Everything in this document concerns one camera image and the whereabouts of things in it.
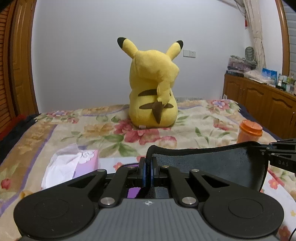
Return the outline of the yellow Pikachu plush toy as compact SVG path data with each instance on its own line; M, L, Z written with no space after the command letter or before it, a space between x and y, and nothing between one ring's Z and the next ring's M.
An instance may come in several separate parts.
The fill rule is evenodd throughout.
M167 128L174 124L178 106L172 88L179 74L173 63L183 48L183 41L174 42L163 53L140 51L129 39L119 37L119 47L132 58L129 71L129 117L138 128Z

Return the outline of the clutter stack on cabinet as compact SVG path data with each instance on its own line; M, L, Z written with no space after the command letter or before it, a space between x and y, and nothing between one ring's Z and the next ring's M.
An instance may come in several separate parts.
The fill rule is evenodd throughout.
M255 61L255 52L252 47L247 47L245 49L245 56L239 57L235 55L231 55L228 64L227 71L229 73L237 73L244 74L250 70L254 70L257 66L257 62Z

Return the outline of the white fruit-print cloth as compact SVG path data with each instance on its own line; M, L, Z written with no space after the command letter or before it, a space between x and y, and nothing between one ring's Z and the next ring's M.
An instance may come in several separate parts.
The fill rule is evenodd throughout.
M123 165L138 163L141 157L104 157L98 151L98 167L106 169L107 173L115 173ZM275 198L284 209L285 217L276 236L280 240L295 240L295 200L285 187L276 174L268 170L261 192Z

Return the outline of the orange plastic cup with lid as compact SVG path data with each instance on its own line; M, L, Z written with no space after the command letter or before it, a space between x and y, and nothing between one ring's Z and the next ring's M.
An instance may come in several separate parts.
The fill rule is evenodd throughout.
M257 142L263 134L263 127L250 120L243 120L239 125L239 133L236 143L243 143L248 141Z

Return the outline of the beige tied curtain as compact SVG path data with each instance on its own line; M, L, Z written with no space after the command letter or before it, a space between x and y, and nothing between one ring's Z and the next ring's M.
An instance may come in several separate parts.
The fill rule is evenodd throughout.
M246 11L248 25L250 25L252 31L255 60L257 62L256 69L262 70L262 68L266 68L266 62L263 47L263 34L259 1L243 0L243 6Z

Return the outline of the purple tissue box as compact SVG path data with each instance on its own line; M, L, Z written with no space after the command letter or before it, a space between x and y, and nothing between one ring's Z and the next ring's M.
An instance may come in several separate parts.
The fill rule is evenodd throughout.
M47 189L99 168L99 150L85 150L76 144L58 150L53 154L41 183Z

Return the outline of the floral bed blanket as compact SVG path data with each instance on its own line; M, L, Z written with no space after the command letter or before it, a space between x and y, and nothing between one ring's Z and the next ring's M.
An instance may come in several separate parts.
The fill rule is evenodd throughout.
M42 190L53 154L71 144L99 150L104 157L144 156L157 145L168 149L211 148L234 144L239 124L247 118L233 100L198 100L178 104L170 128L140 130L128 117L127 105L42 113L12 148L1 148L1 240L18 240L13 219L16 204Z

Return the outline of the wooden sideboard cabinet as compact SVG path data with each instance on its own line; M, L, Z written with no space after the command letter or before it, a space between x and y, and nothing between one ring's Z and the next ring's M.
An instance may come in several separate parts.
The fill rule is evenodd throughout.
M295 138L295 96L253 80L224 75L223 94L282 139Z

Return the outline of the blue picture card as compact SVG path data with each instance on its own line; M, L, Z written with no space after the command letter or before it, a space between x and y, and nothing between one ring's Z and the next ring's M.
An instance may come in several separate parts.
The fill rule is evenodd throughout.
M267 80L267 83L271 85L276 85L278 79L277 71L262 68L261 75Z

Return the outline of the wooden louvered wardrobe door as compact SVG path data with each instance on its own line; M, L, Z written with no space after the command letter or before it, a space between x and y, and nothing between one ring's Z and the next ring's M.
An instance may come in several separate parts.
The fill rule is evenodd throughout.
M32 73L36 1L1 1L1 135L37 114Z

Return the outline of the purple and grey towel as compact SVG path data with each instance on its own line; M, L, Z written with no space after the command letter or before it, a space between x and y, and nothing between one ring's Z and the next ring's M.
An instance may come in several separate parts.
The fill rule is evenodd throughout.
M259 191L268 169L268 161L251 145L241 143L209 149L166 149L150 146L146 157L156 158L159 166L178 168L182 173L199 169L211 175Z

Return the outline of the white wall power outlets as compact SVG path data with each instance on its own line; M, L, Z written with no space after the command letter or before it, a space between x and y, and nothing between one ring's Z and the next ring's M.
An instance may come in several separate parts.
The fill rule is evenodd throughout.
M196 100L201 100L202 98L200 97L175 97L176 102L185 102L185 101L196 101Z

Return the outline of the white wall switch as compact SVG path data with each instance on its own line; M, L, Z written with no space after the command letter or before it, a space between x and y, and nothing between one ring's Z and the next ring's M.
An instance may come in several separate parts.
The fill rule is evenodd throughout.
M196 51L183 50L183 56L188 58L196 58Z

